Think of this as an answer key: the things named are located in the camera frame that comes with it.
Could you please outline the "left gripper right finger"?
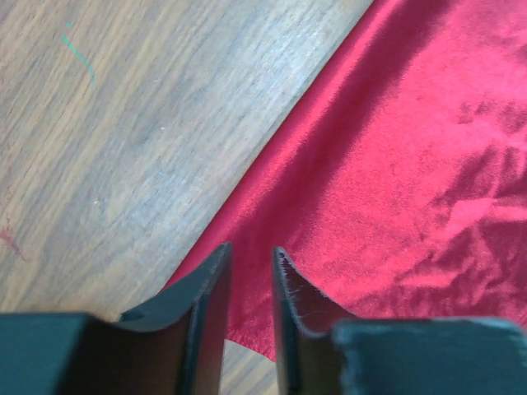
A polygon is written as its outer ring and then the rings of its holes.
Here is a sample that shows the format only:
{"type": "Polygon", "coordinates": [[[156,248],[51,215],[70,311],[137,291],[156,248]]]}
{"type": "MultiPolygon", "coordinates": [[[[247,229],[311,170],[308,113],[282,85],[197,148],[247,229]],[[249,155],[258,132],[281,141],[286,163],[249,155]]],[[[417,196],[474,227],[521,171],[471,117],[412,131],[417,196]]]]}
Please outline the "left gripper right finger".
{"type": "Polygon", "coordinates": [[[282,394],[523,394],[526,337],[498,318],[365,319],[273,250],[282,394]]]}

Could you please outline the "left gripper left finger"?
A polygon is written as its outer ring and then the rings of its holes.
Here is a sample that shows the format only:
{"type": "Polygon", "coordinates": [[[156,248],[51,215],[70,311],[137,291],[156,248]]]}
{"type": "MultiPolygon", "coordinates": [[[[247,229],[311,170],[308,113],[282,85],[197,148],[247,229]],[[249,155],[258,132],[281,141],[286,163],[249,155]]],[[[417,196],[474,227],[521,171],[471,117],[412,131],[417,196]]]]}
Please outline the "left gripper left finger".
{"type": "Polygon", "coordinates": [[[4,394],[215,394],[231,291],[231,245],[108,322],[88,313],[1,317],[4,394]]]}

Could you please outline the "red cloth napkin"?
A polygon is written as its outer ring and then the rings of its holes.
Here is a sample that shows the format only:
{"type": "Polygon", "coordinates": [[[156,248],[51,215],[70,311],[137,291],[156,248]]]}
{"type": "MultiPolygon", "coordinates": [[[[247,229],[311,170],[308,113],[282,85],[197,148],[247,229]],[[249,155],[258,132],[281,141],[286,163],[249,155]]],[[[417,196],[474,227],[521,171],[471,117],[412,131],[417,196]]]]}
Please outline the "red cloth napkin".
{"type": "Polygon", "coordinates": [[[277,246],[362,317],[525,324],[525,2],[373,2],[174,279],[225,241],[228,337],[267,357],[277,246]]]}

